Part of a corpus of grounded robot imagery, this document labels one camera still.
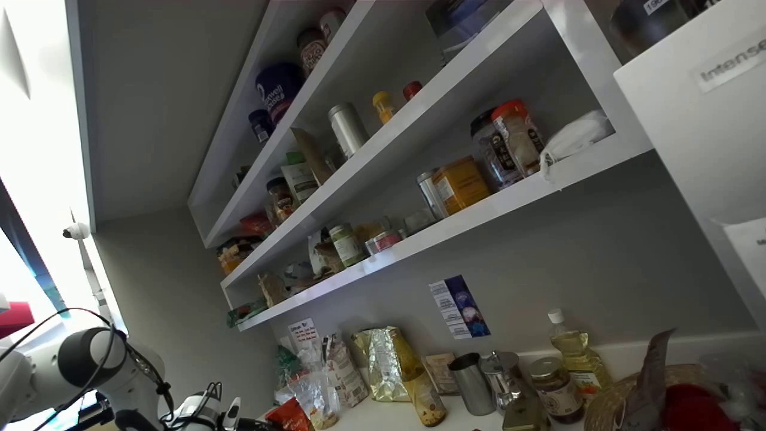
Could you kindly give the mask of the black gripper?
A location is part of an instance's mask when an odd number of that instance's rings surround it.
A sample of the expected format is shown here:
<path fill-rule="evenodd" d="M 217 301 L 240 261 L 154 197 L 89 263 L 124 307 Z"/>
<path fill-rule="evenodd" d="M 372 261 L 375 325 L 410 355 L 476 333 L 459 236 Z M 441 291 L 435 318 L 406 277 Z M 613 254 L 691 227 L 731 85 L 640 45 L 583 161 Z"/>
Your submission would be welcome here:
<path fill-rule="evenodd" d="M 247 417 L 242 399 L 222 399 L 222 384 L 211 381 L 162 417 L 166 431 L 276 431 L 265 418 Z"/>

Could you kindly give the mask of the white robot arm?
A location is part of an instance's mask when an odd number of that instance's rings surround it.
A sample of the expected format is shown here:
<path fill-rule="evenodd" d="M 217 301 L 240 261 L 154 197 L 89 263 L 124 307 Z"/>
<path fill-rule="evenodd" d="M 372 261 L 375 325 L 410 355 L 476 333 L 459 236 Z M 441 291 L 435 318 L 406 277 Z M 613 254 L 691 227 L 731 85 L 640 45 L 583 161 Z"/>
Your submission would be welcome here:
<path fill-rule="evenodd" d="M 2 425 L 42 409 L 68 409 L 96 391 L 107 403 L 117 431 L 276 431 L 264 418 L 244 417 L 240 399 L 220 409 L 217 384 L 174 405 L 162 360 L 105 325 L 27 351 L 7 346 L 0 384 Z"/>

